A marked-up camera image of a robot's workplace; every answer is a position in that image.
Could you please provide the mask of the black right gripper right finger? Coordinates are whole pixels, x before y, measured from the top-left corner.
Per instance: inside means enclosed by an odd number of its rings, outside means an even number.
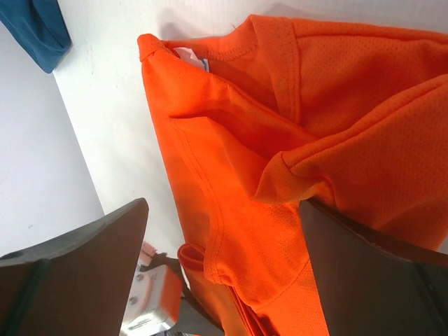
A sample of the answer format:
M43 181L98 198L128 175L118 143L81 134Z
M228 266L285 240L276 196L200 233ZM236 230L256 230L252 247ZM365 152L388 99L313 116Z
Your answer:
M330 335L447 334L447 255L316 199L302 201L299 212Z

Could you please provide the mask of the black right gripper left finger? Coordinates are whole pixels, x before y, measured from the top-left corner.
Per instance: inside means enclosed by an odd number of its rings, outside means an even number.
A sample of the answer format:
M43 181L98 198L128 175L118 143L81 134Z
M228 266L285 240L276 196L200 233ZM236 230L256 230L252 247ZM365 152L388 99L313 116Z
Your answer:
M139 198L1 257L2 335L118 335L144 238Z

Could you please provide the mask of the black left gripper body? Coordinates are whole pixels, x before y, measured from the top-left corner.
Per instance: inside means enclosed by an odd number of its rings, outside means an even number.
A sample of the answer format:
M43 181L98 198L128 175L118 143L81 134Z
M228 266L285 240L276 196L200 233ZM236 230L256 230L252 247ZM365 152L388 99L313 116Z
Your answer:
M153 257L153 266L160 265L168 266L182 283L178 320L174 327L168 330L166 334L223 336L224 331L221 325L211 318L189 289L179 260L170 258L167 255L155 255Z

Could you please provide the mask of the orange t shirt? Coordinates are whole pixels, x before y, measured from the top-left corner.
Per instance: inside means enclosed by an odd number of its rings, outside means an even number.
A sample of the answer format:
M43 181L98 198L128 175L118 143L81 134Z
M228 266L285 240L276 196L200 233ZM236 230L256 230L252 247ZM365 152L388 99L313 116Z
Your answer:
M178 258L226 335L328 334L302 200L445 240L446 34L252 15L227 36L137 43Z

